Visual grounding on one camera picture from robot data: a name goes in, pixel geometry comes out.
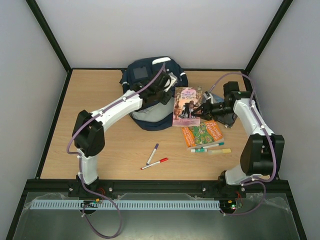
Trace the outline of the pink Taming of Shrew book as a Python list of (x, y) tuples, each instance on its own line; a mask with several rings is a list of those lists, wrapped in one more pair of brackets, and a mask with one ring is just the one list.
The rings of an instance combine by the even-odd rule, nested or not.
[(176, 87), (173, 104), (173, 127), (193, 127), (200, 125), (200, 118), (192, 113), (202, 103), (203, 91), (197, 87)]

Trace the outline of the orange Treehouse book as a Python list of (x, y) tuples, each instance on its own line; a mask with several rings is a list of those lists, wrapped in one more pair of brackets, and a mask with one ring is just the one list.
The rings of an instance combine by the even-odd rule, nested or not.
[(214, 120), (204, 121), (198, 126), (182, 127), (187, 149), (199, 149), (224, 142), (223, 133)]

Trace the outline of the navy blue student backpack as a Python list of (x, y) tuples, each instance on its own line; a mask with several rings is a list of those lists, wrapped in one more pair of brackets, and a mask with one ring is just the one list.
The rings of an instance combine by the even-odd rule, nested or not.
[(170, 88), (171, 98), (168, 103), (162, 104), (158, 100), (144, 102), (139, 110), (129, 114), (133, 121), (146, 131), (161, 131), (172, 126), (175, 88), (189, 85), (186, 73), (173, 58), (156, 56), (142, 58), (128, 65), (127, 69), (122, 71), (119, 82), (124, 93), (138, 85), (144, 87), (156, 76), (162, 65), (165, 65), (164, 72), (177, 78)]

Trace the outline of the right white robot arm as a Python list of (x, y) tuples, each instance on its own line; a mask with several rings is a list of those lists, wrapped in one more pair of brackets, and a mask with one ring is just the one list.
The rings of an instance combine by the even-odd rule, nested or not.
[(203, 95), (204, 102), (192, 113), (193, 116), (217, 120), (218, 117), (235, 114), (248, 136), (239, 165), (220, 174), (217, 191), (229, 196), (236, 187), (271, 182), (279, 170), (285, 140), (263, 120), (256, 108), (254, 92), (241, 91), (238, 82), (229, 81), (223, 85), (223, 101), (214, 102), (210, 91), (205, 91)]

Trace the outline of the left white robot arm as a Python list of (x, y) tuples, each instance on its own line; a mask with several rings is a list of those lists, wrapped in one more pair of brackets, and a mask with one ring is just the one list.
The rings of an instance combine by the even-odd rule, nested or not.
[(105, 132), (117, 121), (154, 102), (167, 105), (177, 82), (172, 73), (159, 71), (150, 80), (129, 86), (121, 97), (92, 112), (82, 110), (75, 121), (71, 139), (66, 147), (69, 155), (78, 159), (76, 179), (79, 196), (96, 195), (99, 187), (98, 155), (105, 147)]

